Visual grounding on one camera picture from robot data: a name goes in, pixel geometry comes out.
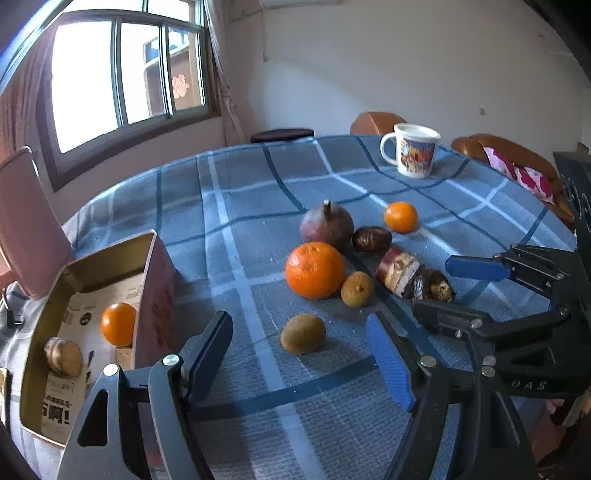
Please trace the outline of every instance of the pillow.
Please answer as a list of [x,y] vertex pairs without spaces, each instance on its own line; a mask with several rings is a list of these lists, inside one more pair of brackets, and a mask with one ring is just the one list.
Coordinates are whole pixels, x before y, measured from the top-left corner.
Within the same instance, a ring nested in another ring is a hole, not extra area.
[[519,185],[532,193],[542,202],[554,203],[552,186],[548,178],[530,167],[517,167],[503,158],[499,152],[491,147],[483,147],[491,167],[501,172],[505,177],[515,180]]
[[542,200],[542,202],[556,205],[554,203],[550,181],[539,171],[529,167],[515,167],[515,174],[517,175],[517,183],[519,185],[529,190],[537,198]]
[[496,171],[500,171],[505,177],[517,181],[515,175],[515,166],[506,158],[503,158],[499,152],[491,147],[483,147],[488,157],[491,167]]

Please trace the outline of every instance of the white mug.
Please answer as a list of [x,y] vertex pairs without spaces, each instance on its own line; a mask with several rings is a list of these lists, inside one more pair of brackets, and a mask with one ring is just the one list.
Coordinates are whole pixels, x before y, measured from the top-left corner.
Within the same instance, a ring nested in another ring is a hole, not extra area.
[[[386,155],[384,145],[390,139],[396,139],[396,158]],[[379,150],[385,161],[398,166],[402,175],[414,179],[424,179],[431,174],[433,156],[441,135],[435,130],[421,125],[394,125],[394,132],[385,134]]]

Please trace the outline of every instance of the window frame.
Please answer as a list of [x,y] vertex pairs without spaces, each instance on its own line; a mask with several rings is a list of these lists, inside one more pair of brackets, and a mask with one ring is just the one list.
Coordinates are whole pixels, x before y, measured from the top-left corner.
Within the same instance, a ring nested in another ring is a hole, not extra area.
[[[190,18],[195,17],[201,23],[204,20],[203,2],[197,1],[195,9],[190,9]],[[143,9],[147,9],[144,0]],[[47,174],[54,192],[74,180],[84,172],[95,167],[104,160],[128,148],[157,137],[177,128],[195,124],[214,116],[219,116],[212,102],[211,92],[215,88],[215,80],[207,68],[207,57],[210,53],[209,31],[206,27],[191,22],[184,22],[174,18],[149,14],[145,11],[126,11],[113,9],[80,10],[65,12],[56,19],[56,28],[61,25],[84,21],[111,22],[111,81],[113,83],[113,103],[117,118],[117,129],[99,135],[65,153],[62,153],[57,141],[57,132],[53,115],[53,100],[51,97],[51,63],[53,45],[47,55],[41,79],[40,95],[37,99],[37,124],[41,143],[41,153],[46,165]],[[159,61],[160,83],[164,95],[165,113],[153,116],[133,124],[127,121],[125,98],[121,72],[121,25],[133,23],[153,25],[159,30]],[[195,34],[200,55],[200,85],[203,89],[205,105],[177,110],[174,103],[170,43],[168,32],[171,28],[184,30]],[[70,164],[67,170],[57,167],[57,162]]]

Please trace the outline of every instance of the mandarin orange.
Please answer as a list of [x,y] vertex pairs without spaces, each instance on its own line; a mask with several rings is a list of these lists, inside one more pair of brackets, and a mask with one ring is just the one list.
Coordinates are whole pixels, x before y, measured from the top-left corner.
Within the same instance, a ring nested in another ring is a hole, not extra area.
[[345,261],[339,251],[324,242],[297,247],[285,264],[289,287],[305,299],[326,299],[345,280]]
[[418,226],[418,213],[407,202],[394,202],[384,212],[384,222],[398,233],[412,232]]
[[100,331],[115,346],[129,346],[134,341],[135,308],[129,303],[115,303],[105,309]]

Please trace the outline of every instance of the wrapped candy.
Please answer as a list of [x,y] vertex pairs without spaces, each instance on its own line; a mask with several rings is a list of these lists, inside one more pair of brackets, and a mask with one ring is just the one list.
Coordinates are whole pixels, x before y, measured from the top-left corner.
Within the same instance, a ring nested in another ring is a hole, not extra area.
[[449,280],[441,271],[425,267],[397,245],[384,255],[375,278],[404,299],[454,301],[456,298]]

